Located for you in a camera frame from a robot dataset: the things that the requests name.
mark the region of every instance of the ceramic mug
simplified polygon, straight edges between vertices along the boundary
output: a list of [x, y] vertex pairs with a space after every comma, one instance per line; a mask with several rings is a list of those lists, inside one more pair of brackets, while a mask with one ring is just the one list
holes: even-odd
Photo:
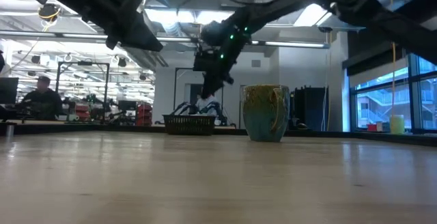
[[251, 140], [280, 142], [290, 114], [288, 87], [250, 85], [243, 92], [243, 120]]

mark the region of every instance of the black basket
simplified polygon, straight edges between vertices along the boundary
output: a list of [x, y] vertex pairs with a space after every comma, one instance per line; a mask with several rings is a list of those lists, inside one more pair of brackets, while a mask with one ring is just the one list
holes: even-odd
[[214, 116], [164, 115], [165, 130], [169, 135], [212, 135]]

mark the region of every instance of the metal frame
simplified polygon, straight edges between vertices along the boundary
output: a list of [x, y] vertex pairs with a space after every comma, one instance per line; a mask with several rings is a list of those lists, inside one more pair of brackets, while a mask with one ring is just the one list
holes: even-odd
[[[437, 77], [437, 71], [428, 72], [426, 74], [420, 74], [419, 72], [419, 58], [415, 54], [407, 54], [408, 62], [408, 77], [395, 81], [395, 85], [408, 85], [410, 91], [410, 116], [411, 116], [411, 132], [413, 134], [435, 133], [437, 130], [427, 130], [423, 128], [422, 121], [422, 107], [421, 107], [421, 87], [420, 82]], [[357, 112], [356, 112], [356, 96], [357, 94], [370, 92], [373, 90], [379, 90], [384, 88], [390, 88], [392, 82], [374, 85], [372, 87], [366, 87], [362, 89], [350, 88], [350, 128], [351, 131], [358, 129], [357, 127]]]
[[[69, 64], [70, 66], [72, 64], [77, 64], [78, 66], [80, 65], [80, 63], [82, 63], [82, 61], [59, 61], [57, 62], [57, 73], [56, 73], [56, 88], [55, 88], [55, 92], [58, 93], [59, 91], [59, 78], [61, 77], [61, 74], [63, 73], [63, 71], [61, 71], [61, 67], [63, 64]], [[106, 78], [104, 80], [104, 97], [103, 97], [103, 103], [106, 104], [107, 103], [107, 96], [108, 96], [108, 82], [109, 82], [109, 67], [110, 64], [108, 63], [90, 63], [90, 62], [86, 62], [87, 66], [89, 65], [98, 65], [98, 66], [106, 66], [107, 67], [107, 73], [106, 73]], [[103, 108], [103, 116], [102, 116], [102, 121], [101, 123], [104, 123], [104, 108]]]
[[[178, 84], [179, 70], [193, 70], [193, 68], [175, 68], [175, 82], [173, 86], [173, 110], [176, 109], [176, 85]], [[221, 89], [221, 110], [223, 110], [223, 88]]]

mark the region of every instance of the mug handle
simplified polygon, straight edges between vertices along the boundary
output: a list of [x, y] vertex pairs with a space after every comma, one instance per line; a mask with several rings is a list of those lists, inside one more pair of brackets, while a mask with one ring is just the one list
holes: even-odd
[[276, 106], [277, 106], [277, 110], [276, 110], [276, 119], [274, 120], [274, 124], [272, 125], [272, 127], [270, 128], [271, 132], [276, 131], [278, 128], [282, 127], [282, 124], [280, 125], [280, 127], [276, 127], [278, 124], [278, 118], [279, 118], [279, 95], [277, 93], [277, 91], [279, 91], [280, 88], [274, 88], [273, 89], [273, 93], [275, 98], [276, 98]]

